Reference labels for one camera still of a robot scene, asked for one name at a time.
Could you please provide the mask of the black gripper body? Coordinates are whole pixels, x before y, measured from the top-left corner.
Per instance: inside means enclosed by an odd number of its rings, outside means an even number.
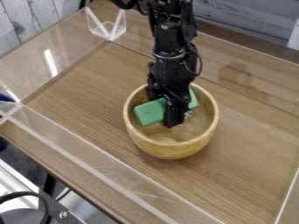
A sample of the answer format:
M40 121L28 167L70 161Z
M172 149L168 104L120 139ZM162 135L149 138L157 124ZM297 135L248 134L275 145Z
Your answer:
M201 73L201 56L186 52L181 59L157 59L148 68L148 76L152 75L162 84L162 95L180 103L189 103L189 85Z

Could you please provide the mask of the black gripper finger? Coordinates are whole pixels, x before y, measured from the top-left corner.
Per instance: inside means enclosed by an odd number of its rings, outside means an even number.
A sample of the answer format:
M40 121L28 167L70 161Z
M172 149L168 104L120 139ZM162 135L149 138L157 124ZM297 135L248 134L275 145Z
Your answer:
M149 75L146 77L146 94L150 101L164 97L164 88L160 81Z
M165 101L165 111L162 114L162 125L170 128L184 122L185 113L189 112L189 105L180 103L176 100L168 99Z

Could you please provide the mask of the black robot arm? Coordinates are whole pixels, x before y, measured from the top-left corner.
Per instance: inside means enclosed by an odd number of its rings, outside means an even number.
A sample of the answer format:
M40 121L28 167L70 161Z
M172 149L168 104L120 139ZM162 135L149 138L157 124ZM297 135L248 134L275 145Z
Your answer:
M148 64L146 94L150 101L165 99L162 125L170 128L184 122L190 111L189 85L201 74L201 56L192 39L197 36L192 0L110 0L122 10L136 8L148 16L153 36Z

